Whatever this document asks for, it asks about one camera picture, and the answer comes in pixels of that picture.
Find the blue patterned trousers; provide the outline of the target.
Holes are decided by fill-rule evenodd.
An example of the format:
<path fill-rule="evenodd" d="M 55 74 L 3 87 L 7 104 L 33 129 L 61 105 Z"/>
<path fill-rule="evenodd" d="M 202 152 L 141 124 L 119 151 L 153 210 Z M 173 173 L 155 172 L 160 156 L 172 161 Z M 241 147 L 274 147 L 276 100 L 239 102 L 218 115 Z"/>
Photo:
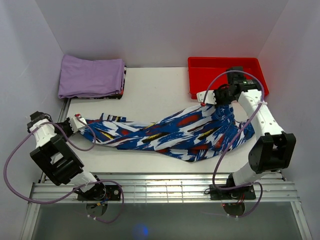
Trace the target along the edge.
<path fill-rule="evenodd" d="M 124 116 L 104 115 L 88 119 L 81 135 L 98 145 L 118 150 L 157 152 L 185 162 L 197 162 L 234 150 L 250 140 L 249 124 L 231 146 L 243 121 L 236 121 L 231 105 L 195 105 L 154 123 L 128 121 Z"/>

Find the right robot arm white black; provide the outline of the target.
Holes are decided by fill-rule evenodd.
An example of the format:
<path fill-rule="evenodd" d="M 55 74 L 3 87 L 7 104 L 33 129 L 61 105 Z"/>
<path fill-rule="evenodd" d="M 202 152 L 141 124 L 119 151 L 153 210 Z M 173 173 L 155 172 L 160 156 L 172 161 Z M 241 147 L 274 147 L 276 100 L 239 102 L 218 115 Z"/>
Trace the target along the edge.
<path fill-rule="evenodd" d="M 277 123 L 264 100 L 264 87 L 255 76 L 246 79 L 248 73 L 241 67 L 232 67 L 224 74 L 228 86 L 214 91 L 215 102 L 237 101 L 249 117 L 244 127 L 252 125 L 256 138 L 247 163 L 231 173 L 224 186 L 215 186 L 218 191 L 226 191 L 230 198 L 237 199 L 244 193 L 244 188 L 262 176 L 289 166 L 296 137 L 293 133 L 286 133 Z"/>

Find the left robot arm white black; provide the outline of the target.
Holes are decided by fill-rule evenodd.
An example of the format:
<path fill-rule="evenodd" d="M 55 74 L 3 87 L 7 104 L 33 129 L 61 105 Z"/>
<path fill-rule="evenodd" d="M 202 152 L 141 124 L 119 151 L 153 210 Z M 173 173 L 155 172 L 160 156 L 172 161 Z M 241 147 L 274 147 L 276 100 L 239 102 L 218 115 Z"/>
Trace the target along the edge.
<path fill-rule="evenodd" d="M 47 113 L 36 111 L 30 115 L 27 130 L 35 137 L 36 147 L 30 157 L 57 186 L 72 184 L 75 192 L 85 200 L 101 200 L 106 187 L 97 175 L 84 170 L 84 164 L 68 143 L 69 137 L 87 127 L 80 115 L 54 123 Z"/>

